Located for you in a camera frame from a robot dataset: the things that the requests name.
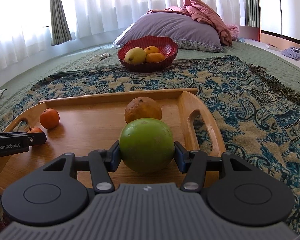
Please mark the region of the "lilac cloth on floor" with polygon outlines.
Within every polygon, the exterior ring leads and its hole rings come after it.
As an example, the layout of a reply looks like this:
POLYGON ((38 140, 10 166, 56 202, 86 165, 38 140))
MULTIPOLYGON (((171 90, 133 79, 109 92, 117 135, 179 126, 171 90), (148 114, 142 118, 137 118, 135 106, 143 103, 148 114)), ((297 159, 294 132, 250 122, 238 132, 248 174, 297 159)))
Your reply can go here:
POLYGON ((286 56, 290 59, 294 59, 296 61, 300 60, 300 48, 299 47, 289 47, 283 51, 281 51, 283 56, 286 56))

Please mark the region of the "yellow mango in bowl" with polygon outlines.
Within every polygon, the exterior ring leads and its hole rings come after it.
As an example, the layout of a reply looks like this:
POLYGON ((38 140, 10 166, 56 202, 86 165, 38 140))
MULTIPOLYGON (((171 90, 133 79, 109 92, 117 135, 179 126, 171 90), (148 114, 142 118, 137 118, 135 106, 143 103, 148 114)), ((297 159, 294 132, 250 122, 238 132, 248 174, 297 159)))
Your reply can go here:
POLYGON ((146 52, 140 48, 135 47, 127 51, 125 54, 125 62, 132 65, 142 64, 146 60, 146 52))

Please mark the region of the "large green apple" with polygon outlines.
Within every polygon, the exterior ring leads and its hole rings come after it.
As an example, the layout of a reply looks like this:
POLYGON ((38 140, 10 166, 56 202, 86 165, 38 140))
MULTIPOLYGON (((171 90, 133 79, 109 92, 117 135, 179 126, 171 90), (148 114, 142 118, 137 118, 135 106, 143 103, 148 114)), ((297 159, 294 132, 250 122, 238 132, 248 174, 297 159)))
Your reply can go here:
POLYGON ((170 127, 152 118, 126 124, 120 134, 119 147, 125 165, 138 173, 164 169, 172 161, 175 151, 170 127))

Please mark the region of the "orange in bowl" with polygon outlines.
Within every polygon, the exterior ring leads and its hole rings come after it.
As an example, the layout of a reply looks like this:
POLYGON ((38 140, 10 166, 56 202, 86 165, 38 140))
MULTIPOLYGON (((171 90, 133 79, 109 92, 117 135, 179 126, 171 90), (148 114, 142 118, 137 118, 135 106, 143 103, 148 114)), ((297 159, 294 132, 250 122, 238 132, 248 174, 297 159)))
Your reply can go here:
POLYGON ((156 46, 148 46, 144 49, 144 51, 146 52, 146 55, 160 52, 160 50, 156 46))
POLYGON ((149 53, 146 56, 146 62, 149 62, 149 63, 158 63, 158 62, 163 61, 164 59, 166 59, 166 57, 162 53, 159 53, 159 52, 149 53))

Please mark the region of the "white sheer curtain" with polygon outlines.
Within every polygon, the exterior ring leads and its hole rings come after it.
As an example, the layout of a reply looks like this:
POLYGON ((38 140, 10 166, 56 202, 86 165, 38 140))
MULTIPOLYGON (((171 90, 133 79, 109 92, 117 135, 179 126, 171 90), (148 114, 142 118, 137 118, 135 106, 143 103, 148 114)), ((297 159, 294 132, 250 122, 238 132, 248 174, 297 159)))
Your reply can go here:
MULTIPOLYGON (((202 0, 225 23, 243 24, 245 0, 202 0)), ((0 0, 0 73, 26 59, 48 60, 104 42, 151 9, 180 6, 183 0, 62 0, 72 40, 52 46, 50 0, 0 0)))

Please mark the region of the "green curtain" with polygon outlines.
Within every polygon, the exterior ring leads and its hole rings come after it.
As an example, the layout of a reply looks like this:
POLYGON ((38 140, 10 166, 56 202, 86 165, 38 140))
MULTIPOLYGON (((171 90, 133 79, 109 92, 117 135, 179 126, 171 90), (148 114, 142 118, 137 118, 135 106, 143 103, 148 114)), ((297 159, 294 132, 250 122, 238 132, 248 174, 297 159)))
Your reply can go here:
POLYGON ((245 24, 260 28, 260 0, 245 0, 245 24))
POLYGON ((62 0, 50 0, 51 45, 57 46, 72 40, 62 0))

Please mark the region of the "red fruit bowl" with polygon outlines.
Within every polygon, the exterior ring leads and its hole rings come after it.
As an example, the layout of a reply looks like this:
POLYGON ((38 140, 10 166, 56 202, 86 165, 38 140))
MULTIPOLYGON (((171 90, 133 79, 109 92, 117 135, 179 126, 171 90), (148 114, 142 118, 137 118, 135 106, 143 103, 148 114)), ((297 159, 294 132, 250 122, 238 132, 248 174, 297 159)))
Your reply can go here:
POLYGON ((169 37, 145 36, 128 41, 117 57, 130 72, 151 73, 170 66, 177 53, 178 45, 169 37))

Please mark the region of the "small round tangerine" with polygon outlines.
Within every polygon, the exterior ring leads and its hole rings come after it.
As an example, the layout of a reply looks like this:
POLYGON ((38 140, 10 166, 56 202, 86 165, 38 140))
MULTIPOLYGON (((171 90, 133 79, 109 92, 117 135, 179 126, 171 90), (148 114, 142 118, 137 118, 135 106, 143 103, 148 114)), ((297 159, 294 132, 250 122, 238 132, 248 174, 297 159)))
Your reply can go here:
POLYGON ((53 129, 57 127, 59 124, 59 120, 59 113, 53 108, 45 109, 39 117, 40 124, 45 129, 53 129))

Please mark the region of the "pink blanket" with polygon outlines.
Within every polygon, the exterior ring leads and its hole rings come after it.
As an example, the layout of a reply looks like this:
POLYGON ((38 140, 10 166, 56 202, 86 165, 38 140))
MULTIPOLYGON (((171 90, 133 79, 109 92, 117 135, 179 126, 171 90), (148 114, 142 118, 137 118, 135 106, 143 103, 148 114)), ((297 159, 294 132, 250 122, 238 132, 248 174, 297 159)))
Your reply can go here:
POLYGON ((152 9, 147 12, 157 13, 175 13, 191 17, 194 21, 202 24, 207 24, 217 31, 221 44, 231 46, 235 35, 230 31, 233 24, 225 24, 221 17, 210 6, 201 0, 183 0, 182 7, 167 7, 165 9, 152 9))

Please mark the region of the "green curtain right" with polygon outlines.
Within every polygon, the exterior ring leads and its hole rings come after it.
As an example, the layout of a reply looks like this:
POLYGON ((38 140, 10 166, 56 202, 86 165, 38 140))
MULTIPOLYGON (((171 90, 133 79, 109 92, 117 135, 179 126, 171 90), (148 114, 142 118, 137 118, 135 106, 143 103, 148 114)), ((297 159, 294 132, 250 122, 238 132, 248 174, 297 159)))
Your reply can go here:
POLYGON ((245 0, 245 24, 260 28, 260 0, 245 0))

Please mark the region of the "rear orange in bowl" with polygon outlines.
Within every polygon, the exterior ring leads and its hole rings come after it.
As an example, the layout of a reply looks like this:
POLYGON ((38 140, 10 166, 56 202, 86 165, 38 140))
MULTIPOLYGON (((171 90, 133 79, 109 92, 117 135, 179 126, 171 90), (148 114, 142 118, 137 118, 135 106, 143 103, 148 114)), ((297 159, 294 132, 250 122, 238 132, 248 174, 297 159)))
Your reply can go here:
POLYGON ((144 51, 146 52, 146 55, 160 52, 160 50, 156 46, 148 46, 144 49, 144 51))

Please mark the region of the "dull brownish orange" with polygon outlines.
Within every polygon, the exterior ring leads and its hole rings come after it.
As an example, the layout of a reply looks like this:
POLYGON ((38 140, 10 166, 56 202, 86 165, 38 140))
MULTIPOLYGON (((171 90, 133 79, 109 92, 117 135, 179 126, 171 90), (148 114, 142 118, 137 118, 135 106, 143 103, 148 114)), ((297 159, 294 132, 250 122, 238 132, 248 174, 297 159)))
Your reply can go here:
POLYGON ((162 119, 162 110, 159 104, 149 97, 134 98, 125 109, 125 121, 130 123, 136 119, 162 119))

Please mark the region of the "small tangerine with stem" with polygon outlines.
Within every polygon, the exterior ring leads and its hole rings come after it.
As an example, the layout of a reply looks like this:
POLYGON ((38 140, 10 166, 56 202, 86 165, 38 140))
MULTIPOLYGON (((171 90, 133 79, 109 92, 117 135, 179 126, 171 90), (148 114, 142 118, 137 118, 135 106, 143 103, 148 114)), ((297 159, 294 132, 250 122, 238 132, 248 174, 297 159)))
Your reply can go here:
POLYGON ((43 131, 39 127, 29 127, 29 130, 27 133, 43 133, 43 131))

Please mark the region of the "blue paisley throw cloth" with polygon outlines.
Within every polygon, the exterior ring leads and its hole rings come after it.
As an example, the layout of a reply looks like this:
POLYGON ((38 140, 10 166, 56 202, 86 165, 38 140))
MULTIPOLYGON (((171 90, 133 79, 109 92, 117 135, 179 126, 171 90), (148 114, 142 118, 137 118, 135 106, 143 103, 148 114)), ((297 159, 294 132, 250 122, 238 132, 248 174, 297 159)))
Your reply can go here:
POLYGON ((40 100, 137 90, 196 88, 225 148, 294 193, 288 226, 300 233, 300 94, 266 69, 225 55, 179 60, 149 74, 118 64, 53 73, 0 107, 0 132, 40 100))

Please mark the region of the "purple pillow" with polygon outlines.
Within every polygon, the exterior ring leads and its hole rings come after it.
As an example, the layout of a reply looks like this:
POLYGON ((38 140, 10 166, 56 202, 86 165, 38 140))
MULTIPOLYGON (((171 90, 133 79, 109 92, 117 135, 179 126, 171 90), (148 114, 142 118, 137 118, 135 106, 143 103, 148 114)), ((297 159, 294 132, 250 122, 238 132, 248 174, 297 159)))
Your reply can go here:
POLYGON ((189 16, 170 12, 144 14, 115 39, 113 46, 123 46, 130 40, 149 35, 169 37, 180 49, 212 53, 224 51, 218 33, 213 27, 198 23, 189 16))

